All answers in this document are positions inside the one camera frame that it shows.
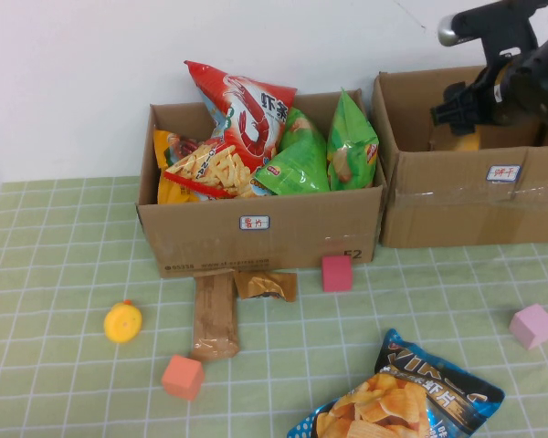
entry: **red cube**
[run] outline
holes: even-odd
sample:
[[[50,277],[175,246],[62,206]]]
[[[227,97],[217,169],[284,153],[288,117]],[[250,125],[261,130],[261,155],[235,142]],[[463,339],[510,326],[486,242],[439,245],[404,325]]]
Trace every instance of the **red cube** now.
[[[346,292],[353,288],[353,271],[348,255],[331,255],[322,258],[322,290]]]
[[[201,362],[174,355],[163,374],[163,386],[169,394],[193,401],[204,379]]]

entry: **black robotic arm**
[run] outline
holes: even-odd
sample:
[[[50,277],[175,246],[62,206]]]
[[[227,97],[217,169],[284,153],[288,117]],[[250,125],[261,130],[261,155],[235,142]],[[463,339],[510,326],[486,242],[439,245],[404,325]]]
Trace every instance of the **black robotic arm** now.
[[[531,116],[548,123],[548,41],[539,47],[530,24],[546,6],[548,0],[502,0],[442,20],[440,43],[480,39],[487,66],[472,84],[446,88],[445,103],[431,110],[435,125],[447,123],[465,135],[475,125],[511,125]]]

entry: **green snack bag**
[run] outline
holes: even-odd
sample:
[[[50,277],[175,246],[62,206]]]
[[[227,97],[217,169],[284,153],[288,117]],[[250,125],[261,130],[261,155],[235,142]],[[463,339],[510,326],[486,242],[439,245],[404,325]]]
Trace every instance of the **green snack bag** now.
[[[256,172],[275,194],[329,192],[325,139],[300,110],[291,108],[278,155]]]
[[[357,104],[342,91],[327,143],[331,190],[372,184],[379,140]]]

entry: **cardboard box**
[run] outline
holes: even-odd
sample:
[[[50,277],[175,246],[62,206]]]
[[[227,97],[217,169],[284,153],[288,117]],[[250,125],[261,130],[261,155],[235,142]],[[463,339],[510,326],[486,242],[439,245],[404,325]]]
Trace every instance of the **cardboard box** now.
[[[361,91],[350,94],[363,109]],[[339,95],[297,96],[294,106],[326,136]],[[324,256],[339,254],[354,263],[372,260],[386,187],[379,161],[369,189],[158,205],[155,127],[203,140],[214,123],[203,103],[151,106],[136,208],[162,277],[231,267],[315,267]],[[246,220],[258,228],[245,229]]]
[[[372,122],[389,186],[383,245],[548,242],[548,146],[536,147],[544,138],[540,123],[483,127],[479,151],[444,151],[450,145],[443,143],[457,139],[432,125],[429,109],[442,102],[445,87],[472,82],[480,70],[376,79]]]

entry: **green checkered tablecloth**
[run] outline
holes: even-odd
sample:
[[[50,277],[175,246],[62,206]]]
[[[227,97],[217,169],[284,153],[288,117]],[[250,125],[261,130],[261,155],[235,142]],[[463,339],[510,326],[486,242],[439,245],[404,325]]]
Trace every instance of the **green checkered tablecloth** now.
[[[548,245],[378,248],[339,295],[301,270],[296,303],[238,302],[242,351],[205,365],[194,402],[166,395],[169,358],[191,349],[195,283],[158,278],[137,183],[3,187],[0,438],[283,438],[373,374],[389,328],[506,391],[478,436],[548,438],[548,342],[526,351],[508,331],[515,311],[548,310]],[[102,321],[125,297],[144,323],[119,346]]]

